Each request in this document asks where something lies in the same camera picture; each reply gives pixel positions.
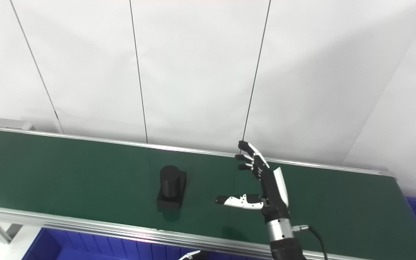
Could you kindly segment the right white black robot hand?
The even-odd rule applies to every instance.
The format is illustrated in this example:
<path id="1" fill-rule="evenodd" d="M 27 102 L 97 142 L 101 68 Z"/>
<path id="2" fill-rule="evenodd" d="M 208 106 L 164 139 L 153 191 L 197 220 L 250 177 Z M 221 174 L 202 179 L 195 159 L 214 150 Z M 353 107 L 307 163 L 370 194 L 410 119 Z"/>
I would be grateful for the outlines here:
<path id="1" fill-rule="evenodd" d="M 240 140 L 238 148 L 246 152 L 245 155 L 235 155 L 238 161 L 245 162 L 238 165 L 238 169 L 253 173 L 260 182 L 262 194 L 218 195 L 215 203 L 241 209 L 260 210 L 265 222 L 289 219 L 289 202 L 282 170 L 280 168 L 272 170 L 260 151 L 247 141 Z"/>

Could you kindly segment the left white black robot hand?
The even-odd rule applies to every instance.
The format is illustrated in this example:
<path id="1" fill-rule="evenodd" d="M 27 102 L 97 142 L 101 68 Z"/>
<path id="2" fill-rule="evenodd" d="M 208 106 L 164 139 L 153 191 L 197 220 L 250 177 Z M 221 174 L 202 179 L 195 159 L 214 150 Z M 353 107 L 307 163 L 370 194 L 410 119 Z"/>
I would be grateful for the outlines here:
<path id="1" fill-rule="evenodd" d="M 189 253 L 186 253 L 179 260 L 208 260 L 210 252 L 205 250 L 196 250 Z"/>

